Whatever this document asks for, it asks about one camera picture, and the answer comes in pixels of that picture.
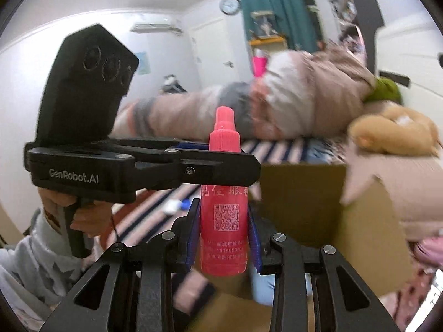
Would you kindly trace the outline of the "grey sleeve forearm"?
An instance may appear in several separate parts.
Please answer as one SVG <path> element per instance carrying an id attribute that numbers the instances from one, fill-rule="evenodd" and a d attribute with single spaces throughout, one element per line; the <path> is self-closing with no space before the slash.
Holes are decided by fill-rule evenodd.
<path id="1" fill-rule="evenodd" d="M 83 260 L 72 255 L 41 208 L 32 217 L 29 235 L 1 249 L 1 286 L 15 289 L 29 305 L 59 303 L 83 270 Z"/>

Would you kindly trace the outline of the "person left hand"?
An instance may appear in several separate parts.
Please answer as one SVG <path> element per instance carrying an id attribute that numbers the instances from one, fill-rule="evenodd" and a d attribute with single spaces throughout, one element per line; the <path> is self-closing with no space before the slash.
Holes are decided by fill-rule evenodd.
<path id="1" fill-rule="evenodd" d="M 58 208 L 71 206 L 77 199 L 74 196 L 40 187 L 38 187 L 38 193 L 47 222 L 57 232 L 61 232 Z M 77 208 L 70 228 L 86 233 L 90 238 L 100 235 L 112 220 L 112 206 L 113 204 L 109 202 L 93 201 L 86 207 Z"/>

